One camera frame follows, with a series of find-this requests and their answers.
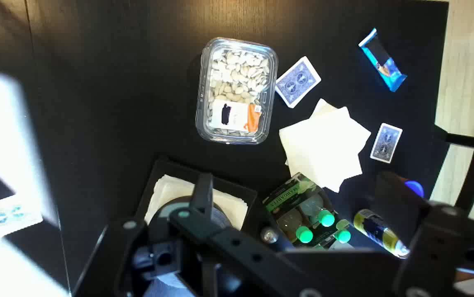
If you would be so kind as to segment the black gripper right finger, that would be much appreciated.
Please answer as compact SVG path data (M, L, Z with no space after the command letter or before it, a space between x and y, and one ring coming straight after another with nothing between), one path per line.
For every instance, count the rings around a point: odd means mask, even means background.
M372 210L410 249L394 282L400 297L465 297L455 279L474 276L474 220L420 198L392 172L377 175Z

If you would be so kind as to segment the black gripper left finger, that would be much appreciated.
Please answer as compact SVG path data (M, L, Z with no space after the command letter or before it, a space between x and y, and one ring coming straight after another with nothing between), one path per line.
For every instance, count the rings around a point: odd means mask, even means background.
M194 208L171 215L171 224L201 254L234 266L262 290L280 297L325 297L326 286L235 228L220 228Z

